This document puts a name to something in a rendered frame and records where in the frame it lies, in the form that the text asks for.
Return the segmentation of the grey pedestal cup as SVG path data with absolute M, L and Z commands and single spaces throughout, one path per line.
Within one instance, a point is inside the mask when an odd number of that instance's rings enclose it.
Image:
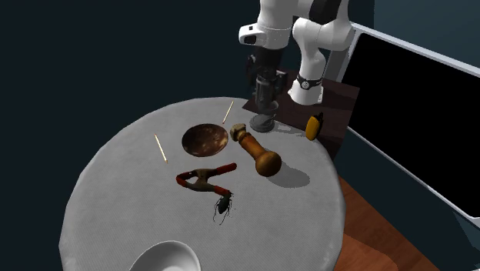
M 250 127 L 256 132 L 270 132 L 275 126 L 275 116 L 278 110 L 278 103 L 272 101 L 269 104 L 258 105 L 258 114 L 253 116 Z

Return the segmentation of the brown wooden pestle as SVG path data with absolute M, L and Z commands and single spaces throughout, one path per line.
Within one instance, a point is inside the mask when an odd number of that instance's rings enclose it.
M 255 160 L 255 170 L 260 176 L 270 177 L 279 172 L 282 158 L 277 152 L 268 151 L 246 131 L 245 123 L 234 124 L 230 128 L 231 138 Z

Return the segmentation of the white framed dark window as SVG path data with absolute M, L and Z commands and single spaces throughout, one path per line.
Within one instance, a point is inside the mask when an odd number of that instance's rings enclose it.
M 480 229 L 480 68 L 360 24 L 336 78 L 350 133 Z

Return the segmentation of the yellow and black handheld device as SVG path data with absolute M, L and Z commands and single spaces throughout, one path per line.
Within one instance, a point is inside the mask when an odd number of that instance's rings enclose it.
M 305 137 L 310 141 L 315 140 L 322 129 L 323 123 L 324 119 L 322 112 L 317 115 L 312 115 L 305 127 Z

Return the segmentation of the round grey table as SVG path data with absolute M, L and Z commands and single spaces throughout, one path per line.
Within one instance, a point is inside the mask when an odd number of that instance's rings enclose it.
M 235 100 L 225 124 L 222 120 Z M 218 154 L 198 158 L 182 147 L 194 125 L 229 129 L 248 123 L 243 99 L 203 98 L 167 105 L 125 127 L 83 170 L 65 209 L 59 242 L 64 271 L 129 271 L 148 248 L 166 240 L 188 244 L 202 271 L 332 271 L 342 247 L 345 200 L 325 148 L 301 130 L 277 125 L 255 138 L 282 158 L 269 178 L 229 141 Z M 168 164 L 155 140 L 158 135 Z M 180 186 L 175 177 L 194 169 L 236 163 L 208 179 L 233 193 L 229 216 L 221 198 Z

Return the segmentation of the white bowl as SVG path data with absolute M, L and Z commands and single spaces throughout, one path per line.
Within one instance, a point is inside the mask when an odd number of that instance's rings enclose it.
M 129 271 L 202 271 L 194 250 L 179 241 L 163 241 L 144 251 Z

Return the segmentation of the thin wooden stick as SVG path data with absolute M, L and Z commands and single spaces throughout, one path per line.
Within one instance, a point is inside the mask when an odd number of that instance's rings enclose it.
M 155 140 L 156 140 L 156 142 L 157 142 L 157 144 L 158 144 L 158 147 L 159 147 L 159 149 L 160 149 L 160 152 L 161 152 L 161 154 L 162 154 L 163 160 L 165 161 L 165 163 L 168 164 L 168 159 L 166 158 L 164 149 L 162 148 L 162 144 L 160 143 L 159 138 L 158 138 L 158 135 L 157 135 L 156 133 L 154 134 L 154 137 L 155 137 Z
M 223 120 L 222 120 L 222 124 L 225 124 L 225 121 L 226 121 L 226 119 L 228 118 L 228 115 L 229 115 L 230 111 L 232 110 L 232 106 L 234 105 L 234 102 L 235 102 L 235 100 L 232 100 L 232 101 L 231 101 L 231 103 L 230 103 L 230 105 L 229 105 L 229 107 L 228 107 L 228 110 L 227 110 L 227 112 L 225 113 L 225 116 L 224 116 L 224 118 L 223 118 Z

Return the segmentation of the red handled spring clamp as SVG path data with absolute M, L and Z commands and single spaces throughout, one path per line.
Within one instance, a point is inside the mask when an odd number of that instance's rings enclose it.
M 187 189 L 196 192 L 214 192 L 220 196 L 229 197 L 232 195 L 230 190 L 222 188 L 221 186 L 214 186 L 208 183 L 208 179 L 234 171 L 236 168 L 237 164 L 233 162 L 215 169 L 194 169 L 178 174 L 175 179 L 180 186 Z

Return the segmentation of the dark brown robot stand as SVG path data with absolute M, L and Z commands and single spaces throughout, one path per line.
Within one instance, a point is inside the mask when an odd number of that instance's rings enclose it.
M 324 79 L 322 102 L 299 105 L 287 93 L 296 75 L 297 72 L 288 71 L 287 86 L 276 99 L 278 110 L 275 121 L 305 130 L 310 117 L 322 112 L 324 123 L 317 140 L 325 147 L 331 159 L 334 159 L 345 137 L 359 88 Z

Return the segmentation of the black beetle figure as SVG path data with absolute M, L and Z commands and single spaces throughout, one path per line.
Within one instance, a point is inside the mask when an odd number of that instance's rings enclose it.
M 232 208 L 232 197 L 233 193 L 228 192 L 225 196 L 221 196 L 221 198 L 217 201 L 214 207 L 214 215 L 212 217 L 213 221 L 215 221 L 215 217 L 217 215 L 224 215 L 220 224 L 225 221 L 225 218 L 229 216 L 230 210 Z

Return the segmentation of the dark brown round plate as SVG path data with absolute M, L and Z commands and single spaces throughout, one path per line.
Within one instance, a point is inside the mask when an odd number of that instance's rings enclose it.
M 216 124 L 192 126 L 182 136 L 182 147 L 195 157 L 214 156 L 228 144 L 228 133 Z

